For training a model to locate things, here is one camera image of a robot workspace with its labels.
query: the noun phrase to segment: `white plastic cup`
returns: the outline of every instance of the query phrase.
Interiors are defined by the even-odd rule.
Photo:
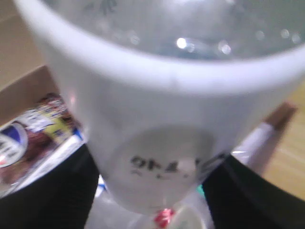
[[[109,192],[125,208],[173,206],[302,81],[305,46],[259,59],[170,59],[98,38],[39,0],[15,0]]]

